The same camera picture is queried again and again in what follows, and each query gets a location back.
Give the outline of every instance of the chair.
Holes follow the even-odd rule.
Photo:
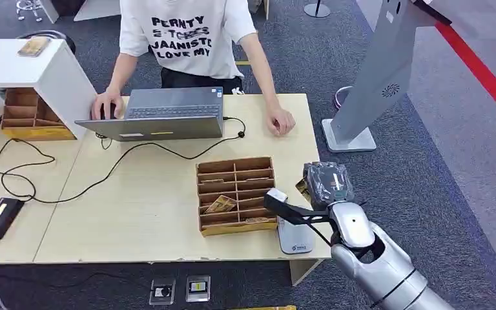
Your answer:
[[[16,3],[16,14],[18,15],[18,20],[23,21],[25,19],[25,16],[22,16],[20,12],[22,11],[31,11],[33,12],[33,15],[35,15],[35,20],[37,22],[40,22],[43,20],[42,17],[39,17],[37,14],[37,10],[40,8],[43,8],[41,5],[40,0],[19,0]]]
[[[67,43],[69,49],[71,49],[71,52],[73,54],[75,54],[75,51],[77,50],[77,48],[75,47],[75,42],[73,42],[73,40],[70,37],[56,30],[39,30],[39,31],[31,32],[29,34],[25,34],[23,36],[19,36],[16,39],[29,39],[35,36],[49,37],[51,39],[63,39],[65,40],[65,42]]]

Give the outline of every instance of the gray carpet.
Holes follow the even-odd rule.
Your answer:
[[[330,104],[333,92],[354,81],[371,31],[353,0],[327,1],[333,13],[325,19],[306,16],[304,4],[273,0],[270,21],[263,22],[261,14],[254,17],[277,91],[307,93],[321,159],[347,165],[356,195],[369,200],[364,207],[368,217],[411,255],[430,285],[456,309],[496,310],[496,255],[407,97],[371,127],[376,151],[341,155],[327,151],[320,120],[335,112]],[[17,22],[14,11],[5,7],[12,5],[0,1],[0,37],[43,27],[28,19]],[[81,23],[63,18],[44,27],[74,38],[79,62],[102,91],[118,53],[119,18]],[[152,56],[143,56],[125,93],[158,87],[155,64]],[[242,70],[247,92],[259,92],[248,69]],[[286,262],[28,265],[0,266],[0,274],[55,284],[72,283],[95,271],[129,276],[143,284],[155,276],[174,275],[183,282],[186,274],[210,274],[211,309],[293,304],[303,310],[353,310],[371,304],[331,262],[296,288],[290,286],[287,266]],[[162,309],[205,307],[181,301],[184,289],[180,283],[176,304]],[[144,288],[104,277],[71,289],[0,279],[0,292],[10,309],[150,309]]]

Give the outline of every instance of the red line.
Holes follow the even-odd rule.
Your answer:
[[[465,65],[467,65],[474,76],[480,81],[480,84],[482,84],[496,101],[496,77],[491,73],[489,68],[451,26],[437,23],[436,27],[457,55],[465,62]]]

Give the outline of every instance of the wooden card sorter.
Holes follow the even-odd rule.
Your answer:
[[[199,163],[196,170],[203,236],[276,229],[276,215],[263,203],[265,194],[274,187],[270,157]],[[228,212],[204,214],[220,195],[237,204]]]
[[[30,141],[74,140],[75,137],[32,88],[9,88],[1,128],[10,138]]]

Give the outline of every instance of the floor socket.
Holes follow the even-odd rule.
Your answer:
[[[150,305],[171,305],[174,303],[174,292],[176,291],[176,279],[162,278],[153,279],[151,292],[149,294]]]
[[[188,276],[185,300],[187,302],[209,301],[210,276]]]

